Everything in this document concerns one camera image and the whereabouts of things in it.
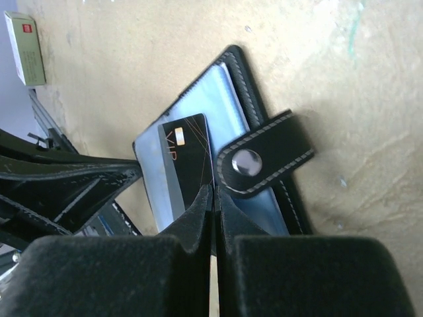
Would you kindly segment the small green white box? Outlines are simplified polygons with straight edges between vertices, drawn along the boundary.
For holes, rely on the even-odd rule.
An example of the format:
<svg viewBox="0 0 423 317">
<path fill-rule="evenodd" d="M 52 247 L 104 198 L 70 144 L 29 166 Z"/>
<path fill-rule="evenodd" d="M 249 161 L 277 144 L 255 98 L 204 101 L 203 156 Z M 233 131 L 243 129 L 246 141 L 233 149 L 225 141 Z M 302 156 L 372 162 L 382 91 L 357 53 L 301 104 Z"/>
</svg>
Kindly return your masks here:
<svg viewBox="0 0 423 317">
<path fill-rule="evenodd" d="M 42 86 L 46 76 L 35 20 L 29 15 L 4 11 L 17 75 L 25 86 Z"/>
</svg>

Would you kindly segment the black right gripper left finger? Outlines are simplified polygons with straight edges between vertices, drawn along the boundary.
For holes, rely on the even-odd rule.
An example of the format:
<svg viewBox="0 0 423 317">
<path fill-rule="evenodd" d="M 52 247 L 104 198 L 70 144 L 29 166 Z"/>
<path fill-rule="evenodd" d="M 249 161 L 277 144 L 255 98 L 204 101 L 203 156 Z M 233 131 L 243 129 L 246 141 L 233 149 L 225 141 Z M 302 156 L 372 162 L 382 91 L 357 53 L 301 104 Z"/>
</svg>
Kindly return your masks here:
<svg viewBox="0 0 423 317">
<path fill-rule="evenodd" d="M 155 236 L 46 236 L 24 252 L 2 316 L 207 316 L 212 189 Z"/>
</svg>

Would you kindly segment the black VIP card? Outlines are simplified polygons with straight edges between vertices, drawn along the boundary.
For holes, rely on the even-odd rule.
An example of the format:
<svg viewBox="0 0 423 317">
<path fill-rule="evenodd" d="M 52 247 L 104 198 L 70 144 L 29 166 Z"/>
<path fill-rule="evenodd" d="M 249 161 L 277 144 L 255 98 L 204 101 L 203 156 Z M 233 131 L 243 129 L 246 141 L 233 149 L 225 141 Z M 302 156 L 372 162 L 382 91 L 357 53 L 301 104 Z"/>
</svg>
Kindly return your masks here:
<svg viewBox="0 0 423 317">
<path fill-rule="evenodd" d="M 172 214 L 179 218 L 200 188 L 214 185 L 206 118 L 188 116 L 158 126 Z"/>
</svg>

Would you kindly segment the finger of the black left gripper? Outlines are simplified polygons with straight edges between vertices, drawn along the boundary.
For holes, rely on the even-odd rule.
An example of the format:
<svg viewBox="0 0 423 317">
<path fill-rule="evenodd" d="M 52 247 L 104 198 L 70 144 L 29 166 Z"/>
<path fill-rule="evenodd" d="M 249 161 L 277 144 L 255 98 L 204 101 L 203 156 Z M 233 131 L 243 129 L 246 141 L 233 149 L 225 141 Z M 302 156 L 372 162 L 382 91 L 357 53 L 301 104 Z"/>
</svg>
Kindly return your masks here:
<svg viewBox="0 0 423 317">
<path fill-rule="evenodd" d="M 1 131 L 1 243 L 74 235 L 141 178 L 136 160 L 48 149 Z"/>
</svg>

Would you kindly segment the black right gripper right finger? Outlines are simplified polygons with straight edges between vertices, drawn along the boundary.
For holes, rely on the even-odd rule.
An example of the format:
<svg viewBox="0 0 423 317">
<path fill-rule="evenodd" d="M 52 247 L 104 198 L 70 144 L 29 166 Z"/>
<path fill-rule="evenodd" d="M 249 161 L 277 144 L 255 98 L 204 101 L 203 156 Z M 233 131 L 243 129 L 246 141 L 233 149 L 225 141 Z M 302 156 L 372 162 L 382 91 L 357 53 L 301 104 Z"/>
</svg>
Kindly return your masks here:
<svg viewBox="0 0 423 317">
<path fill-rule="evenodd" d="M 271 236 L 215 191 L 222 316 L 414 316 L 391 253 L 374 238 Z"/>
</svg>

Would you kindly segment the black leather card holder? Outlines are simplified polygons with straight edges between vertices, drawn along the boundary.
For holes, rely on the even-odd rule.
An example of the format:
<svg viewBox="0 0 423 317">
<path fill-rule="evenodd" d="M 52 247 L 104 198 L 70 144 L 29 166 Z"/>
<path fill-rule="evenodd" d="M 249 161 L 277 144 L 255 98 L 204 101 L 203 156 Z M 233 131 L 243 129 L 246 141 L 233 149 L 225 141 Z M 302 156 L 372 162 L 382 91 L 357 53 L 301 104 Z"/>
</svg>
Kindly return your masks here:
<svg viewBox="0 0 423 317">
<path fill-rule="evenodd" d="M 270 118 L 243 50 L 230 45 L 134 141 L 143 183 L 159 230 L 172 214 L 158 126 L 188 116 L 206 118 L 212 187 L 273 235 L 313 232 L 293 172 L 313 148 L 291 110 Z"/>
</svg>

